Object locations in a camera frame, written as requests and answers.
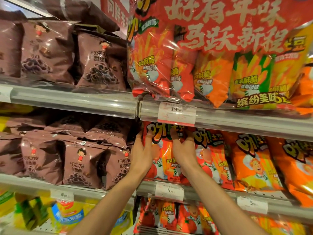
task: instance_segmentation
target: price label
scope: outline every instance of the price label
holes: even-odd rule
[[[50,197],[57,200],[74,201],[74,193],[58,189],[50,190]]]
[[[0,86],[0,102],[11,103],[11,91],[13,87]]]
[[[196,113],[197,108],[195,106],[161,102],[157,120],[161,123],[194,126]]]
[[[156,184],[155,196],[177,201],[184,200],[184,189],[179,185],[169,185],[158,182]]]
[[[240,208],[246,211],[255,212],[258,214],[267,214],[268,212],[268,203],[258,200],[252,200],[247,197],[239,196],[237,198],[237,204]]]

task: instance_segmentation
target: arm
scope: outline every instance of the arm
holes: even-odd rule
[[[193,134],[190,131],[187,131],[187,134],[186,141],[181,143],[175,130],[171,129],[174,157],[181,165],[182,173],[197,192],[221,234],[267,234],[199,167]]]
[[[91,210],[91,212],[68,235],[110,234],[116,220],[125,208],[129,198],[147,174],[152,165],[152,132],[142,145],[142,133],[136,136],[131,150],[131,166],[128,174]]]

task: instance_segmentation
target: price tag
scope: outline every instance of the price tag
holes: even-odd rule
[[[74,201],[74,193],[58,189],[50,190],[50,197],[57,200]]]
[[[161,102],[157,120],[162,123],[194,126],[197,107],[182,104]]]
[[[268,212],[268,203],[252,200],[247,197],[239,196],[237,197],[237,204],[240,208],[246,211],[255,212],[258,214],[267,214]]]
[[[184,189],[179,185],[171,185],[165,183],[156,184],[155,196],[163,197],[166,199],[173,199],[177,201],[184,200]]]
[[[11,103],[11,91],[13,87],[0,86],[0,102]]]

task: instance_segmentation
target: hand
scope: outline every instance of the hand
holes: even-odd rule
[[[178,134],[174,128],[171,128],[170,134],[173,140],[173,155],[176,161],[180,164],[182,173],[187,177],[191,168],[199,168],[196,156],[196,148],[194,143],[194,135],[186,130],[187,138],[181,143]]]
[[[152,166],[152,131],[148,131],[146,135],[146,144],[142,145],[142,131],[137,134],[135,144],[131,150],[131,166],[129,173],[140,175],[143,179]]]

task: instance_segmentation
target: red sign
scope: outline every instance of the red sign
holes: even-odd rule
[[[120,30],[127,34],[129,13],[120,0],[100,0],[101,10],[112,20],[114,20]]]
[[[127,37],[166,22],[181,26],[178,46],[185,49],[279,54],[289,31],[313,19],[312,6],[313,0],[137,0]]]

